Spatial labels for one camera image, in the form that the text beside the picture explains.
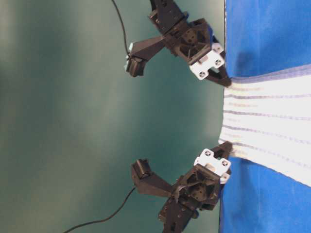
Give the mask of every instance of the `teal wall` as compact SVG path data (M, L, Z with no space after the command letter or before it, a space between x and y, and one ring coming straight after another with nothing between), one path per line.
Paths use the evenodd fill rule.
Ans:
M176 0L223 41L221 0ZM117 0L128 41L158 35L148 0ZM61 233L110 215L148 158L173 183L217 144L223 89L163 50L124 72L110 0L0 0L0 232ZM111 221L77 233L159 233L164 199L135 192ZM218 209L186 233L216 233Z

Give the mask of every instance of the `blue surface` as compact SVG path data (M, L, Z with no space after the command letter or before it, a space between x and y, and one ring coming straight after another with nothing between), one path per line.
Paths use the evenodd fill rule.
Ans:
M311 1L227 0L227 68L255 76L311 63ZM221 233L310 233L311 188L231 159Z
M227 0L230 76L254 76L311 63L310 0Z

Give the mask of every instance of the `striped fabric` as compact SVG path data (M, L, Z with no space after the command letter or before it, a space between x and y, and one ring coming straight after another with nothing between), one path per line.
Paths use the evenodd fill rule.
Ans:
M311 66L232 80L219 143L311 186Z

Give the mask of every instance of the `robotic arm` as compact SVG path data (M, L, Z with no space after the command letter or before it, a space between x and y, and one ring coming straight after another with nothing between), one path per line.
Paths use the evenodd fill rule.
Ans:
M231 80L225 69L225 51L205 19L187 22L173 0L150 0L149 19L162 36L132 43L125 69L131 76L142 76L146 63L164 47L183 58L199 80L207 79L223 86Z
M132 165L132 178L140 194L168 198L158 215L164 223L163 233L181 233L191 218L198 218L197 209L214 209L230 177L231 150L230 142L203 150L194 166L174 185L152 172L147 160Z

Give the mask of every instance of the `black cable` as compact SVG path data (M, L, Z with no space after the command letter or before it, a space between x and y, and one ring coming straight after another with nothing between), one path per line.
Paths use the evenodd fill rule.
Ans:
M103 219L103 220L97 220L97 221L92 221L92 222L87 222L87 223L83 223L83 224L77 225L77 226L72 227L72 228L70 228L69 230L65 231L64 233L71 232L71 231L73 231L74 229L77 229L77 228L80 228L80 227L84 227L84 226L86 226L86 225L91 225L91 224L94 224L94 223L103 223L103 222L108 221L109 219L111 219L114 215L116 215L116 214L122 209L122 207L125 205L127 199L128 199L128 198L130 197L130 195L134 192L134 190L135 190L135 188L133 188L133 189L131 190L131 192L129 192L129 194L126 196L124 202L122 203L122 205L121 205L111 216L109 216L108 218L105 218L105 219Z
M116 2L114 0L111 0L112 3L114 4L115 8L116 8L116 11L118 13L118 16L119 16L119 19L120 19L120 23L121 23L121 26L122 26L122 30L123 30L123 37L124 37L124 46L125 46L125 51L126 51L126 54L127 55L130 55L130 52L128 50L128 46L127 46L127 43L126 43L126 33L125 33L125 28L124 28L124 24L123 24L123 20L122 20L122 17L121 17L121 14L120 14L120 11L116 5Z

